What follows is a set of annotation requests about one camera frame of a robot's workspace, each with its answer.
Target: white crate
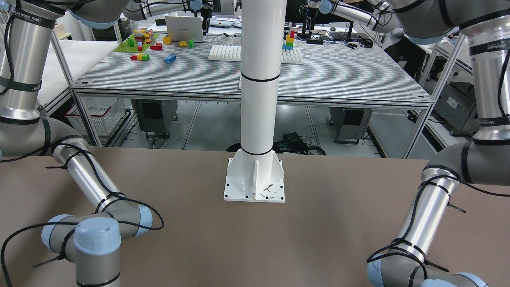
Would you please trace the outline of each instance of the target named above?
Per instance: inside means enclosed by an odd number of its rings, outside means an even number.
[[[82,98],[82,101],[88,106],[92,124],[95,126],[98,135],[101,136],[110,135],[125,113],[123,99],[86,97]],[[87,135],[87,130],[75,105],[65,113],[65,117],[81,135]]]

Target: white pole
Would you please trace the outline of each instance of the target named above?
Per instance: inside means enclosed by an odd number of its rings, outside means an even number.
[[[284,171],[273,146],[285,0],[245,0],[241,147],[227,168],[225,200],[284,202]]]

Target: silver laptop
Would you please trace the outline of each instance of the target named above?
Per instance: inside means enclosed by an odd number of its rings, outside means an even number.
[[[166,29],[172,42],[189,41],[203,42],[202,17],[166,16]]]

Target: brown tabletop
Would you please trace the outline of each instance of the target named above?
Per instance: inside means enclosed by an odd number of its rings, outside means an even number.
[[[279,155],[286,203],[223,201],[233,154],[95,148],[129,197],[158,209],[161,231],[121,245],[122,286],[370,286],[365,259],[394,238],[416,195],[423,160]],[[0,164],[0,241],[59,214],[94,207],[52,158]],[[508,187],[483,186],[500,193]],[[491,286],[510,282],[510,199],[462,187],[427,259]],[[74,264],[50,259],[41,229],[7,248],[15,287],[74,286]],[[0,275],[0,286],[4,283]]]

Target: green lego baseplate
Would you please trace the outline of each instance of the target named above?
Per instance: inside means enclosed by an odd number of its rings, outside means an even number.
[[[122,42],[117,48],[115,48],[115,50],[113,50],[114,52],[123,52],[123,53],[143,53],[145,52],[145,50],[147,50],[150,46],[154,45],[156,43],[156,39],[159,37],[159,34],[153,34],[152,35],[152,38],[154,39],[154,41],[150,44],[143,44],[142,45],[142,51],[138,51],[138,43],[135,41],[135,35],[131,35],[129,36],[128,39],[126,39],[124,42]],[[133,39],[133,41],[135,41],[135,46],[134,47],[131,47],[129,46],[128,44],[128,40],[129,39]]]

